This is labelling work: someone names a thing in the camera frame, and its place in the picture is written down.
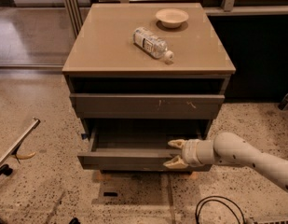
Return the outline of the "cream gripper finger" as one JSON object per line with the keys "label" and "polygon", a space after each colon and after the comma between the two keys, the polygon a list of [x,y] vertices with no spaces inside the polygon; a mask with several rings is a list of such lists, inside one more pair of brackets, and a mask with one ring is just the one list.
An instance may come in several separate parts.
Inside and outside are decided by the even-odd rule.
{"label": "cream gripper finger", "polygon": [[163,165],[169,169],[185,169],[188,167],[188,164],[180,155],[173,157],[170,161],[165,161]]}
{"label": "cream gripper finger", "polygon": [[169,141],[168,145],[170,147],[175,147],[175,148],[182,149],[185,143],[186,143],[185,139],[175,139],[175,140]]}

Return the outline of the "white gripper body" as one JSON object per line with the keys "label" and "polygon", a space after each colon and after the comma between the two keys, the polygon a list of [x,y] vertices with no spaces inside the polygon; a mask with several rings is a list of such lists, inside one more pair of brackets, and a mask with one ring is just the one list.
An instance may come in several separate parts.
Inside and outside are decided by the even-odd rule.
{"label": "white gripper body", "polygon": [[182,147],[182,159],[191,167],[203,166],[198,158],[198,145],[198,139],[189,139],[185,141]]}

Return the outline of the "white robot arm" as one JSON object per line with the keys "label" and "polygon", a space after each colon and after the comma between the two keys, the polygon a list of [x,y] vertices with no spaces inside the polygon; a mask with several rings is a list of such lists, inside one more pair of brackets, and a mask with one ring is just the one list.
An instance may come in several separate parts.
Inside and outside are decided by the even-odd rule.
{"label": "white robot arm", "polygon": [[208,164],[247,166],[288,192],[288,161],[260,151],[234,133],[219,133],[213,140],[176,139],[168,145],[181,150],[163,163],[169,169]]}

